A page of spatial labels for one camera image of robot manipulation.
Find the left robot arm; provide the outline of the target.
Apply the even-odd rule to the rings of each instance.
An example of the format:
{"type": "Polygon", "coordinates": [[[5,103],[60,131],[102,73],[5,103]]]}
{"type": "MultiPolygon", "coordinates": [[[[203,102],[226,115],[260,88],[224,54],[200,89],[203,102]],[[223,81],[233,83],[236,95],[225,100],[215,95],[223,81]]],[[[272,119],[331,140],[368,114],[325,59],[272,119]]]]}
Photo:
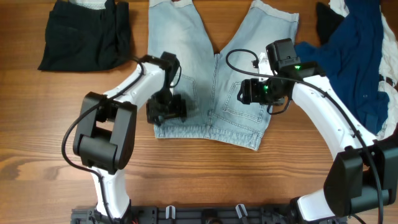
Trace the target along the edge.
{"type": "Polygon", "coordinates": [[[182,71],[177,56],[163,52],[136,62],[135,71],[116,88],[88,93],[69,128],[76,131],[73,152],[81,159],[76,168],[92,175],[98,199],[93,208],[73,210],[72,223],[134,223],[124,168],[134,149],[137,112],[145,106],[148,123],[156,126],[187,118],[185,100],[172,92],[182,71]]]}

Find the light blue denim shorts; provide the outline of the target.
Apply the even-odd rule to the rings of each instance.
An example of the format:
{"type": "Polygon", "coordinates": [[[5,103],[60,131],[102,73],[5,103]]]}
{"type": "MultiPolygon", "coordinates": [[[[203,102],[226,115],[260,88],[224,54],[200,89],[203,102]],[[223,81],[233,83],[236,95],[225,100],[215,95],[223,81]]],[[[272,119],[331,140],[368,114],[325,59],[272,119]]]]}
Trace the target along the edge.
{"type": "Polygon", "coordinates": [[[147,52],[177,56],[182,71],[174,92],[187,107],[186,120],[175,118],[156,126],[156,138],[211,139],[258,150],[270,110],[238,101],[241,82],[259,76],[253,59],[268,44],[294,39],[298,24],[297,13],[253,1],[233,38],[217,53],[193,1],[151,1],[147,52]]]}

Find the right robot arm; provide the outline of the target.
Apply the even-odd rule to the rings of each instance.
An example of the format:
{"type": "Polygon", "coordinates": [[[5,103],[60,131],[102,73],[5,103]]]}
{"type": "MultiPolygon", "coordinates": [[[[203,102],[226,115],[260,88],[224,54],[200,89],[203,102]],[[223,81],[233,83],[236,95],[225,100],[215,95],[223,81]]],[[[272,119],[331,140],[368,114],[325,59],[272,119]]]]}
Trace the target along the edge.
{"type": "Polygon", "coordinates": [[[237,98],[279,105],[283,98],[306,112],[333,158],[323,187],[281,210],[288,223],[321,223],[382,210],[397,198],[397,138],[379,141],[351,114],[315,62],[303,63],[290,39],[266,48],[271,74],[249,73],[237,98]]]}

